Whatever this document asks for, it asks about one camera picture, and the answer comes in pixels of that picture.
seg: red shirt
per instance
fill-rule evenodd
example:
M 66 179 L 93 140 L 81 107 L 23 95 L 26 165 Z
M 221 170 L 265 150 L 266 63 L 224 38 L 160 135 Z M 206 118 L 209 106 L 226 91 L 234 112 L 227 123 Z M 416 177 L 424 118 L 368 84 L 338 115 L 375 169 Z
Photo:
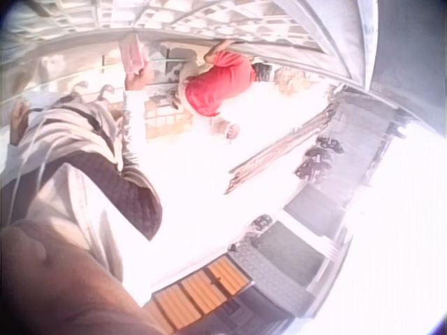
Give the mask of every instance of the red shirt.
M 246 91 L 256 79 L 250 61 L 229 51 L 217 52 L 214 66 L 186 85 L 186 99 L 204 117 L 215 117 L 222 101 Z

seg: pink object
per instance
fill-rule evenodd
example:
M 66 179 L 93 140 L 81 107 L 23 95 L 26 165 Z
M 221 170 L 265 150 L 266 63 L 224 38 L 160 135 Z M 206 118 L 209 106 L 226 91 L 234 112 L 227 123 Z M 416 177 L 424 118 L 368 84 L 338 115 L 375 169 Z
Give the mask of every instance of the pink object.
M 121 62 L 127 74 L 137 73 L 144 66 L 141 44 L 136 33 L 131 33 L 119 42 Z

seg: person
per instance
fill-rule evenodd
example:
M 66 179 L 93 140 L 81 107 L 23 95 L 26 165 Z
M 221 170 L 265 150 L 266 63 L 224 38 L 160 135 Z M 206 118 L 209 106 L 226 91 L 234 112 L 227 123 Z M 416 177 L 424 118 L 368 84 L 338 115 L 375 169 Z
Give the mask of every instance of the person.
M 125 79 L 122 155 L 107 93 L 73 91 L 35 113 L 13 109 L 1 175 L 1 302 L 37 334 L 159 334 L 150 241 L 162 206 L 145 173 L 143 89 L 149 64 Z
M 174 108 L 182 107 L 193 115 L 193 126 L 224 134 L 229 140 L 239 135 L 240 127 L 219 116 L 220 105 L 246 91 L 256 80 L 269 78 L 266 73 L 271 70 L 267 64 L 252 65 L 245 56 L 227 51 L 226 48 L 235 42 L 223 40 L 212 47 L 203 57 L 205 66 L 199 68 L 195 61 L 185 64 L 173 97 Z

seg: pile of shoes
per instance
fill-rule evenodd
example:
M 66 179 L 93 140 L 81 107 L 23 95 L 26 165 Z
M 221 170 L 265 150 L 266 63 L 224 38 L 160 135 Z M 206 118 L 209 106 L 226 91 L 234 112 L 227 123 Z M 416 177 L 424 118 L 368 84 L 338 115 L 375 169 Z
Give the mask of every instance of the pile of shoes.
M 332 155 L 328 150 L 336 154 L 343 154 L 344 150 L 339 141 L 323 136 L 316 139 L 316 145 L 309 149 L 305 156 L 307 160 L 295 171 L 298 178 L 319 188 L 321 180 L 329 175 L 332 168 Z

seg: white lattice panel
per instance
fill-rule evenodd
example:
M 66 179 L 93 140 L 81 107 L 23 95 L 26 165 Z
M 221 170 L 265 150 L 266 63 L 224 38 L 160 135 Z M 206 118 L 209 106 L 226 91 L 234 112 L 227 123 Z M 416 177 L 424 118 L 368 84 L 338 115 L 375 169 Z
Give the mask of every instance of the white lattice panel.
M 33 44 L 86 31 L 160 29 L 208 38 L 288 43 L 318 49 L 309 34 L 271 0 L 37 0 L 39 16 L 18 4 L 6 31 Z

